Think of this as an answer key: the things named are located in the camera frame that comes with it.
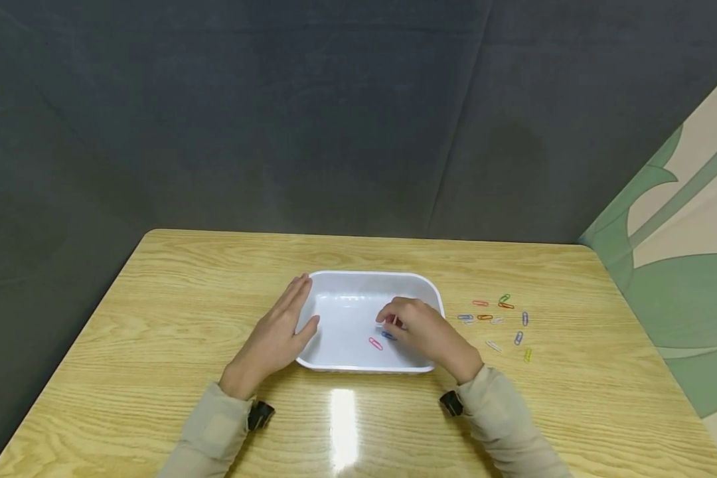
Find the hand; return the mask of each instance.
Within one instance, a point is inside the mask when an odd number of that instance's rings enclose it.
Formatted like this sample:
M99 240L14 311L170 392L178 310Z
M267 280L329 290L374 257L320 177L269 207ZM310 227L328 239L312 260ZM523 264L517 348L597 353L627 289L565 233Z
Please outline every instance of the hand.
M406 330L394 325L399 318ZM441 314L419 299L395 297L377 314L385 331L408 343L448 371L458 384L473 380L483 367L481 354Z
M224 393L249 400L266 377L288 366L303 351L319 325L319 316L314 315L302 331L295 333L312 283L307 274L294 278L271 311L258 321L223 371L218 385Z

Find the wrist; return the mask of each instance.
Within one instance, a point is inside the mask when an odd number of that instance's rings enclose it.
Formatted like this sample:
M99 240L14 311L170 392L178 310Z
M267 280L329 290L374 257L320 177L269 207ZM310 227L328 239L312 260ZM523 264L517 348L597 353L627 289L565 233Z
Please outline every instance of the wrist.
M252 367L234 358L223 369L218 386L227 396L247 401L252 398L255 390L262 382L263 377L255 372Z
M478 349L468 345L467 349L453 357L444 368L454 377L458 385L468 383L473 381L476 374L483 368L483 359L481 359Z

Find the green patterned wall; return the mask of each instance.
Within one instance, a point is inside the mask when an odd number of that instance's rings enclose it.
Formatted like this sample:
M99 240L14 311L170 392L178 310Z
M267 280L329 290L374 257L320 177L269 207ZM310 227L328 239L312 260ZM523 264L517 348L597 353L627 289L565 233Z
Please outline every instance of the green patterned wall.
M717 88L581 237L717 441Z

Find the right hand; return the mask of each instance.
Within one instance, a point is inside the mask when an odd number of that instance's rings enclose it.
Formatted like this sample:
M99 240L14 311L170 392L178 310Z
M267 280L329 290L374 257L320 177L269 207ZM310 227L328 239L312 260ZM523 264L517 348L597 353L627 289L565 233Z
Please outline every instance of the right hand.
M404 329L394 324L396 317L403 322ZM394 297L377 314L375 321L384 322L385 331L444 367L458 384L473 380L483 367L478 349L420 299Z

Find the red paper clip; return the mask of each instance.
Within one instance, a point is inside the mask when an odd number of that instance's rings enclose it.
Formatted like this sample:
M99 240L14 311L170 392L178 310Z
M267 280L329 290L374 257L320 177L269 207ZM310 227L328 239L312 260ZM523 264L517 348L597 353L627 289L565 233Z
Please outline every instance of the red paper clip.
M369 343L378 349L378 351L382 350L382 343L379 343L374 337L369 337Z

